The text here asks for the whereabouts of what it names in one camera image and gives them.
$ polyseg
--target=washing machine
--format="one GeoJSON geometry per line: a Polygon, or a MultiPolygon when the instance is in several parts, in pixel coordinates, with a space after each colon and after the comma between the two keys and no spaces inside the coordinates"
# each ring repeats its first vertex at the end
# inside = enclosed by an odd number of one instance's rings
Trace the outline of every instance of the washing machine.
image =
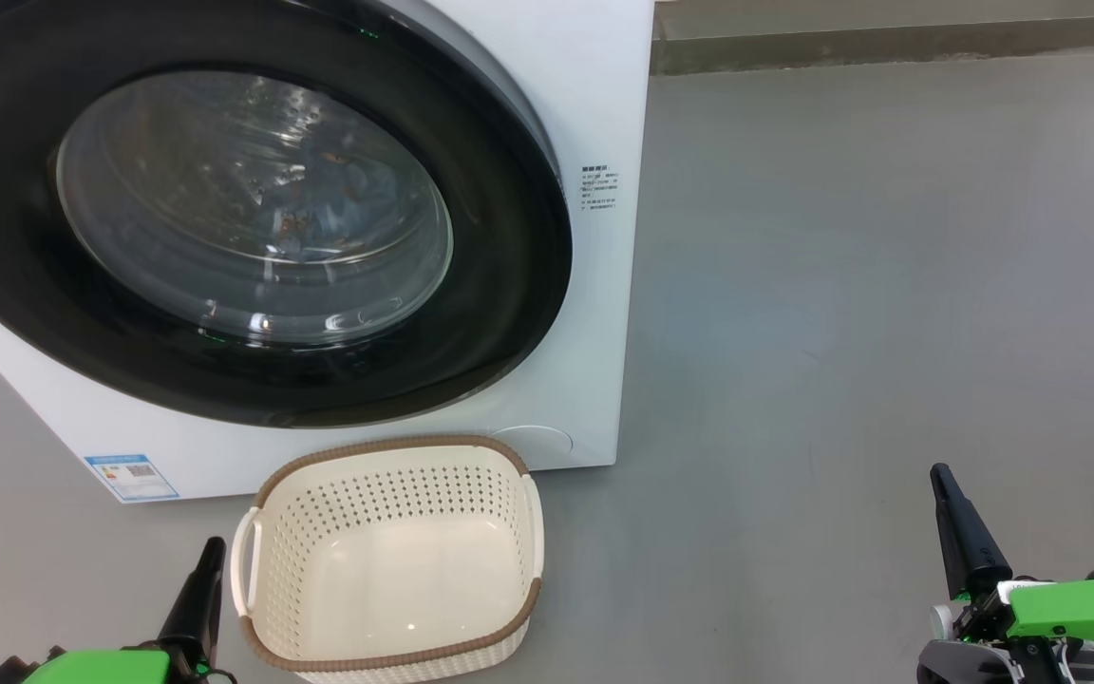
{"type": "Polygon", "coordinates": [[[616,461],[650,0],[0,0],[0,373],[121,501],[616,461]]]}

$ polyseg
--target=blue and white sticker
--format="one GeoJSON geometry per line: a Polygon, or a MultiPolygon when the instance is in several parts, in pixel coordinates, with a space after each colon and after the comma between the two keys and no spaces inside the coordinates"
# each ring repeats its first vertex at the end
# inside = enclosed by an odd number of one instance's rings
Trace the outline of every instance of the blue and white sticker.
{"type": "Polygon", "coordinates": [[[178,499],[179,494],[158,472],[151,460],[141,454],[129,456],[86,456],[85,462],[121,501],[178,499]]]}

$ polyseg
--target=brown basket rim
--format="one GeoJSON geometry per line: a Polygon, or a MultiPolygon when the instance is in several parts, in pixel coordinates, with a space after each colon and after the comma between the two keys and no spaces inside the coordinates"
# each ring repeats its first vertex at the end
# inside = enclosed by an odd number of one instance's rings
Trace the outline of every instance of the brown basket rim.
{"type": "MultiPolygon", "coordinates": [[[[374,442],[363,442],[348,447],[331,448],[331,450],[316,451],[316,453],[292,460],[292,462],[286,464],[281,468],[278,468],[277,472],[274,472],[272,475],[269,476],[268,480],[265,480],[264,486],[260,486],[259,492],[256,494],[256,502],[253,503],[253,506],[257,509],[263,509],[265,501],[269,500],[269,495],[272,494],[274,489],[277,489],[279,482],[286,477],[290,477],[293,472],[301,471],[301,468],[307,466],[313,466],[313,464],[321,464],[329,462],[329,460],[359,456],[362,454],[373,454],[377,453],[377,451],[412,450],[418,447],[482,447],[488,450],[493,450],[496,453],[509,459],[509,463],[512,463],[513,467],[516,468],[517,475],[528,475],[529,473],[521,456],[517,456],[516,451],[513,451],[508,444],[504,444],[503,442],[498,441],[498,439],[493,439],[491,437],[482,437],[481,434],[428,434],[418,437],[396,437],[394,439],[379,439],[379,441],[374,442]]],[[[240,627],[243,628],[243,640],[248,642],[248,646],[251,646],[252,650],[255,651],[256,657],[264,661],[266,665],[276,666],[278,670],[286,670],[287,672],[356,672],[363,670],[382,670],[382,668],[386,666],[416,665],[416,663],[434,661],[434,659],[446,659],[456,657],[457,654],[486,649],[489,648],[489,646],[499,645],[500,641],[512,637],[513,634],[529,619],[529,612],[534,611],[535,603],[538,602],[538,593],[542,592],[542,589],[543,580],[535,577],[529,582],[529,591],[526,593],[526,601],[522,602],[522,606],[517,610],[517,614],[513,615],[513,619],[509,621],[509,624],[505,624],[504,627],[499,628],[491,634],[486,634],[484,637],[475,637],[475,639],[467,641],[461,641],[458,645],[438,646],[435,649],[399,653],[394,654],[394,657],[376,657],[368,659],[321,659],[321,661],[310,661],[310,659],[287,659],[278,657],[278,654],[272,652],[268,646],[264,645],[260,640],[259,634],[256,634],[256,627],[252,623],[252,618],[248,617],[248,615],[240,617],[240,627]]]]}

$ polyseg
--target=basket bottom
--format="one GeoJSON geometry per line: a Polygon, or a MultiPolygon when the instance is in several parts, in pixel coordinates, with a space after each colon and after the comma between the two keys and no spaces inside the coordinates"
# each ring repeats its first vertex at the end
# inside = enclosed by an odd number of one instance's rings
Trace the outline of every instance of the basket bottom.
{"type": "Polygon", "coordinates": [[[325,536],[306,564],[301,659],[389,657],[491,634],[525,601],[520,545],[486,514],[416,517],[325,536]]]}

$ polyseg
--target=perforated basket wall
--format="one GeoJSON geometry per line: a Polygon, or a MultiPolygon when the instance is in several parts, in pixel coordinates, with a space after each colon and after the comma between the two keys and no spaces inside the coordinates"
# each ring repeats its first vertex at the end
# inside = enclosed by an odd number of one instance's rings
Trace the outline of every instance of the perforated basket wall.
{"type": "MultiPolygon", "coordinates": [[[[517,648],[542,583],[543,517],[534,480],[505,444],[477,436],[393,439],[322,451],[274,473],[240,524],[231,555],[235,608],[257,657],[309,681],[403,684],[496,665],[517,648]],[[339,659],[325,652],[322,634],[305,619],[322,601],[313,587],[322,580],[307,580],[313,550],[365,525],[409,529],[451,515],[481,515],[512,537],[508,553],[515,558],[503,559],[515,564],[517,581],[504,590],[519,594],[508,596],[516,607],[508,623],[412,652],[339,659]],[[256,548],[244,592],[242,556],[253,528],[256,548]]],[[[459,605],[467,610],[467,602],[459,605]]],[[[349,646],[340,645],[339,653],[349,653],[349,646]]]]}

